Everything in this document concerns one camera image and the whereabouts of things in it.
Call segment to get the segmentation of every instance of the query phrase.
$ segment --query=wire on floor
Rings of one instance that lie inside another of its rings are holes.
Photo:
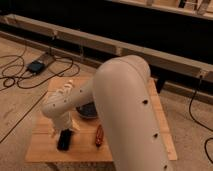
[[[194,93],[193,93],[193,95],[192,95],[190,104],[189,104],[189,114],[190,114],[192,120],[193,120],[195,123],[197,123],[198,125],[200,125],[201,127],[205,128],[205,129],[207,129],[208,131],[213,132],[213,129],[212,129],[212,128],[210,128],[210,127],[204,125],[203,123],[201,123],[200,121],[198,121],[198,120],[193,116],[192,111],[191,111],[192,103],[193,103],[193,101],[194,101],[194,99],[195,99],[195,97],[196,97],[196,95],[197,95],[197,92],[198,92],[199,89],[200,89],[200,85],[201,85],[201,83],[202,83],[202,80],[203,80],[203,77],[200,76],[198,87],[195,89],[195,91],[194,91]],[[205,141],[205,143],[204,143],[204,150],[205,150],[205,154],[206,154],[207,158],[208,158],[209,161],[213,164],[213,160],[211,159],[211,157],[210,157],[210,155],[209,155],[209,153],[208,153],[208,149],[207,149],[208,142],[209,142],[209,141],[212,141],[212,140],[213,140],[213,137],[212,137],[212,138],[208,138],[208,139]]]
[[[20,122],[35,108],[35,106],[44,98],[44,96],[47,94],[45,92],[36,102],[33,104],[33,106],[19,119],[19,121],[10,129],[10,131],[0,140],[0,144],[7,139],[7,137],[13,132],[13,130],[20,124]]]

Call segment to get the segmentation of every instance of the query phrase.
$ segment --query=wooden table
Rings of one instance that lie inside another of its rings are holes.
[[[53,78],[48,87],[48,93],[55,91],[61,87],[70,78]],[[72,78],[74,84],[79,86],[83,84],[89,77]],[[149,93],[154,106],[157,120],[159,121],[160,131],[163,136],[164,143],[170,160],[177,160],[177,154],[172,141],[167,120],[162,109],[160,99],[156,92],[154,80],[150,79]],[[57,141],[59,135],[53,136],[53,128],[51,121],[42,114],[38,114],[38,122],[32,133],[31,142],[26,154],[27,162],[112,162],[111,152],[109,150],[106,139],[100,148],[95,146],[95,134],[99,119],[84,120],[78,113],[71,110],[74,127],[78,130],[71,139],[70,149],[67,152],[58,151]]]

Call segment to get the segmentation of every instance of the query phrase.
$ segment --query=cable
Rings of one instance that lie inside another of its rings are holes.
[[[209,161],[213,164],[213,160],[211,159],[211,157],[209,156],[209,153],[208,153],[208,150],[207,150],[207,144],[209,141],[212,141],[213,140],[213,137],[212,138],[208,138],[205,143],[204,143],[204,149],[205,149],[205,153],[206,153],[206,156],[208,157]]]
[[[43,97],[46,95],[47,92],[45,92],[36,102],[35,104],[22,116],[21,119],[10,129],[10,131],[1,139],[0,144],[4,142],[4,140],[11,134],[11,132],[20,124],[20,122],[33,110],[33,108],[43,99]]]
[[[197,92],[198,92],[198,90],[199,90],[199,88],[200,88],[200,85],[201,85],[201,83],[202,83],[202,80],[203,80],[203,77],[200,76],[198,87],[195,89],[195,91],[194,91],[194,93],[193,93],[193,95],[192,95],[190,104],[189,104],[189,114],[190,114],[192,120],[193,120],[195,123],[197,123],[198,125],[202,126],[202,127],[205,128],[205,129],[207,129],[208,131],[213,132],[213,129],[212,129],[212,128],[209,128],[208,126],[202,124],[200,121],[198,121],[197,119],[195,119],[195,117],[193,116],[192,111],[191,111],[192,103],[193,103],[193,101],[194,101],[194,99],[195,99],[195,97],[196,97],[196,95],[197,95]],[[211,141],[211,140],[213,140],[213,137],[212,137],[212,138],[208,138],[208,139],[205,141],[205,143],[204,143],[204,150],[205,150],[205,154],[206,154],[206,156],[208,157],[209,161],[213,164],[213,160],[212,160],[211,157],[209,156],[208,149],[207,149],[207,144],[208,144],[208,142]]]
[[[29,87],[24,87],[24,86],[21,86],[21,85],[20,85],[20,83],[21,83],[22,81],[25,80],[25,78],[23,77],[24,74],[25,74],[25,72],[21,75],[21,77],[18,79],[18,81],[17,81],[16,84],[17,84],[17,86],[18,86],[19,88],[21,88],[21,89],[32,89],[32,88],[36,88],[36,87],[38,87],[38,86],[44,84],[46,81],[50,80],[51,78],[53,78],[53,77],[55,77],[55,76],[58,76],[58,75],[61,75],[61,74],[64,73],[65,71],[71,69],[74,65],[77,67],[77,71],[76,71],[76,73],[74,73],[73,75],[70,75],[70,76],[69,76],[69,77],[73,77],[73,76],[77,75],[77,74],[80,72],[80,67],[79,67],[77,64],[74,64],[73,59],[72,59],[72,62],[71,62],[70,66],[69,66],[68,68],[66,68],[66,69],[64,69],[64,70],[62,70],[62,71],[60,71],[60,72],[58,72],[58,73],[54,73],[54,75],[52,75],[51,77],[49,77],[49,78],[43,80],[42,82],[40,82],[40,83],[38,83],[38,84],[36,84],[36,85],[29,86]]]
[[[194,93],[193,93],[193,96],[192,96],[192,98],[191,98],[190,104],[189,104],[189,114],[190,114],[192,120],[193,120],[195,123],[197,123],[198,125],[202,126],[203,128],[206,128],[207,130],[213,132],[213,129],[209,128],[208,126],[202,124],[200,121],[198,121],[197,119],[195,119],[195,117],[193,116],[192,111],[191,111],[192,103],[193,103],[193,101],[194,101],[194,99],[195,99],[195,97],[196,97],[196,95],[197,95],[197,92],[198,92],[198,90],[199,90],[199,88],[200,88],[200,85],[201,85],[201,83],[202,83],[202,80],[203,80],[203,77],[200,76],[198,87],[195,89],[195,91],[194,91]]]

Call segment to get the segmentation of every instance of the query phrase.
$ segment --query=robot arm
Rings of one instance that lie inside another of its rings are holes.
[[[67,111],[94,100],[117,171],[171,171],[147,91],[149,77],[142,58],[114,58],[81,88],[65,88],[67,95],[53,93],[42,111],[67,129]]]

